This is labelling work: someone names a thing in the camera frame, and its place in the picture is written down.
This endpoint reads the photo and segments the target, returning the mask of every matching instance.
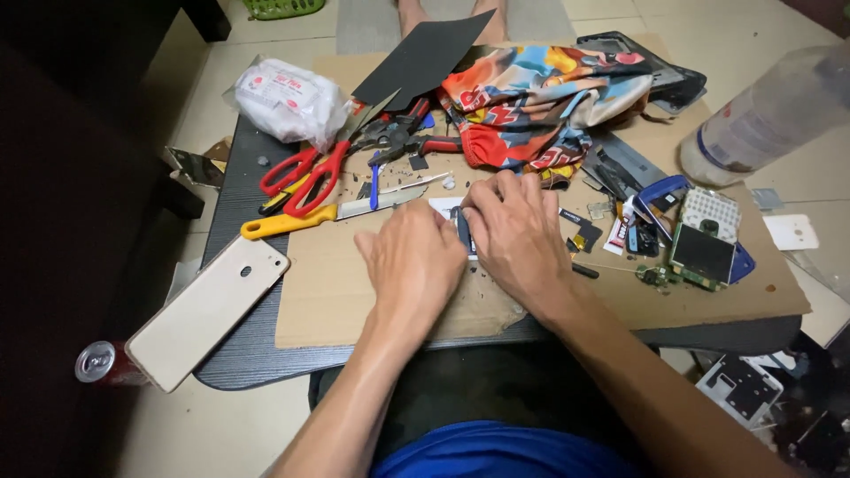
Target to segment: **yellow knife handle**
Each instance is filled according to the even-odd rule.
[[[302,218],[293,218],[286,214],[272,216],[270,218],[248,221],[242,225],[240,233],[246,239],[259,239],[260,237],[273,236],[283,232],[307,229],[315,227],[325,221],[333,221],[337,218],[337,205],[320,206],[313,209]]]

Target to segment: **scissors handle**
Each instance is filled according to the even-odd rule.
[[[310,172],[310,169],[313,167],[313,163],[319,156],[319,152],[314,147],[310,146],[306,150],[300,151],[298,154],[288,157],[284,161],[271,168],[263,176],[263,178],[260,180],[260,189],[263,190],[263,192],[266,193],[266,195],[269,197],[276,196],[277,193],[283,191],[284,188],[306,176],[307,173]],[[282,171],[285,171],[293,164],[297,164],[295,169],[290,171],[289,174],[284,176],[280,181],[277,181],[276,183],[272,184],[272,181],[275,180],[275,177],[277,177],[278,174],[280,174]]]
[[[334,146],[331,156],[313,168],[313,173],[310,174],[307,181],[298,188],[298,191],[295,191],[295,194],[292,195],[292,199],[290,199],[283,207],[284,214],[289,214],[293,218],[302,218],[313,209],[316,209],[322,201],[325,201],[325,199],[331,194],[331,191],[333,191],[333,186],[337,184],[340,169],[343,167],[345,153],[349,150],[350,146],[351,141],[348,140],[340,141],[336,146]],[[325,189],[323,189],[313,201],[299,207],[298,204],[305,196],[307,196],[307,193],[313,189],[317,182],[324,180],[325,175],[328,173],[331,174],[331,178],[328,180]]]

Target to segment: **gray mat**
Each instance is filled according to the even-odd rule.
[[[399,14],[393,0],[339,2],[337,54],[390,52],[401,41]],[[512,42],[575,38],[561,0],[507,0],[507,35]],[[433,20],[469,16],[474,0],[422,0]]]

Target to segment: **can lid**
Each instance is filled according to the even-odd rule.
[[[91,383],[105,377],[115,363],[115,347],[105,340],[86,347],[76,359],[76,379]]]

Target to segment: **foot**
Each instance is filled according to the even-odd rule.
[[[490,23],[475,40],[476,45],[492,45],[507,41],[507,6],[505,0],[475,0],[471,16],[496,9]]]
[[[399,24],[401,39],[404,40],[421,21],[431,21],[419,0],[399,0]]]

